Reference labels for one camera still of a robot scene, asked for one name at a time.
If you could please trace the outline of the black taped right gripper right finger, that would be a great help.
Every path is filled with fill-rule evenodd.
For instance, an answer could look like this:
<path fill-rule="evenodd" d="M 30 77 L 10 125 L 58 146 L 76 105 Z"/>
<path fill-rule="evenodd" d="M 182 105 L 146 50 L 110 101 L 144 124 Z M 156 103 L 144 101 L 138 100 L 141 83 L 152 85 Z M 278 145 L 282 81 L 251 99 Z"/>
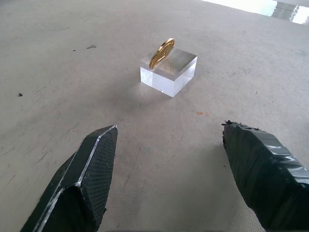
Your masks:
<path fill-rule="evenodd" d="M 262 227 L 308 231 L 308 169 L 273 134 L 230 120 L 223 126 L 234 180 Z"/>

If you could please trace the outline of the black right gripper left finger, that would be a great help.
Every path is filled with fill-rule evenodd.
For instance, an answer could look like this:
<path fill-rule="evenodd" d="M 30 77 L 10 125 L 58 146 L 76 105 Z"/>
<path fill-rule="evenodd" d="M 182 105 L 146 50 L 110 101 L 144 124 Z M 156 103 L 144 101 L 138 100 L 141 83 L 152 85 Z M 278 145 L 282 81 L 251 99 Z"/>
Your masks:
<path fill-rule="evenodd" d="M 117 142 L 115 125 L 87 135 L 55 172 L 23 232 L 96 232 L 110 190 Z"/>

